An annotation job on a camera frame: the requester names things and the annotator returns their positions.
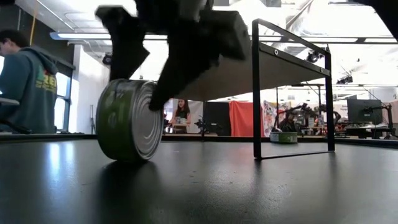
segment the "window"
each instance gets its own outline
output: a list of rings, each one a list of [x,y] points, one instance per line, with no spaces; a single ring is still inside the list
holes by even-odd
[[[69,124],[71,78],[59,72],[56,74],[56,76],[58,97],[54,108],[54,125],[58,130],[67,131]]]
[[[171,120],[173,117],[173,99],[166,102],[164,105],[164,111],[166,113],[166,119]]]
[[[54,125],[57,127],[57,129],[64,129],[63,121],[65,119],[65,105],[66,101],[64,99],[57,98],[54,107]]]
[[[59,72],[56,74],[56,76],[58,84],[57,94],[60,96],[66,96],[70,78]]]

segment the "black stand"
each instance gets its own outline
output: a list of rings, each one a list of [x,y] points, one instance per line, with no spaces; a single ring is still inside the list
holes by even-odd
[[[312,155],[312,154],[321,154],[335,151],[335,128],[332,122],[328,122],[328,150],[327,151],[317,151],[317,152],[304,152],[304,153],[295,153],[288,154],[283,156],[270,156],[270,157],[262,157],[261,154],[261,102],[260,102],[260,61],[259,61],[259,51],[260,41],[259,41],[259,25],[265,26],[268,29],[278,32],[280,35],[286,37],[286,39],[294,40],[315,52],[318,52],[325,56],[325,70],[329,71],[328,75],[325,75],[323,72],[323,68],[320,69],[322,75],[325,76],[325,88],[326,88],[326,117],[328,121],[333,121],[333,94],[332,94],[332,84],[331,84],[331,54],[329,49],[326,50],[317,47],[314,44],[309,43],[308,41],[301,39],[300,37],[270,23],[267,21],[263,21],[262,19],[256,19],[252,22],[252,93],[253,93],[253,154],[256,159],[275,159],[281,157],[291,157],[291,156],[303,156],[303,155]],[[276,57],[280,57],[281,60],[287,60],[282,56],[275,54]]]
[[[376,106],[376,107],[369,107],[366,108],[364,110],[372,113],[374,110],[387,110],[387,116],[388,116],[388,129],[390,134],[388,136],[386,136],[384,139],[392,139],[392,137],[398,138],[398,136],[396,136],[396,130],[393,127],[393,123],[392,123],[392,106],[391,105],[387,105],[387,106]]]

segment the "desk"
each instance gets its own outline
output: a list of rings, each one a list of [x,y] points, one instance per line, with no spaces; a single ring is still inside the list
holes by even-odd
[[[10,100],[7,98],[1,98],[0,97],[0,106],[1,105],[7,105],[7,106],[19,106],[19,102],[16,100]]]
[[[324,135],[319,135],[319,136],[297,136],[298,138],[326,138],[326,136],[324,136]],[[350,139],[357,139],[357,138],[359,138],[358,136],[345,136],[345,137],[347,137],[347,138],[350,138]]]
[[[173,133],[177,130],[187,130],[189,132],[189,124],[172,124]]]
[[[383,128],[346,128],[347,135],[358,136],[360,139],[372,137],[373,139],[380,139],[381,135],[377,133],[390,132],[387,127]]]
[[[320,134],[320,131],[323,131],[325,133],[326,131],[326,127],[324,126],[317,126],[317,127],[306,127],[306,128],[302,128],[302,131],[307,132],[307,134],[309,135],[317,135]]]
[[[259,165],[249,142],[161,142],[134,167],[108,159],[95,139],[65,140],[0,145],[1,223],[395,223],[397,151],[337,144],[338,156]],[[262,145],[263,156],[326,148]],[[366,212],[347,218],[336,207]]]
[[[178,137],[201,137],[201,134],[188,133],[188,134],[163,134],[163,136],[178,136]],[[205,134],[205,137],[217,137],[217,134]]]

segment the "computer monitor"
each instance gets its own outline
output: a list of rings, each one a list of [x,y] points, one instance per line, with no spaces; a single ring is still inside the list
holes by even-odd
[[[372,122],[372,124],[381,124],[383,121],[381,110],[373,110],[371,113],[364,110],[365,108],[379,106],[381,106],[380,100],[347,99],[348,121]]]

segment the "gray shelf surface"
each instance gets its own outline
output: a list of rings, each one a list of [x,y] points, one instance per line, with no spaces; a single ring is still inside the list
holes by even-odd
[[[328,70],[286,52],[260,43],[260,89],[293,85],[324,78]],[[252,59],[245,61],[220,57],[220,65],[206,71],[176,98],[208,101],[252,92]]]

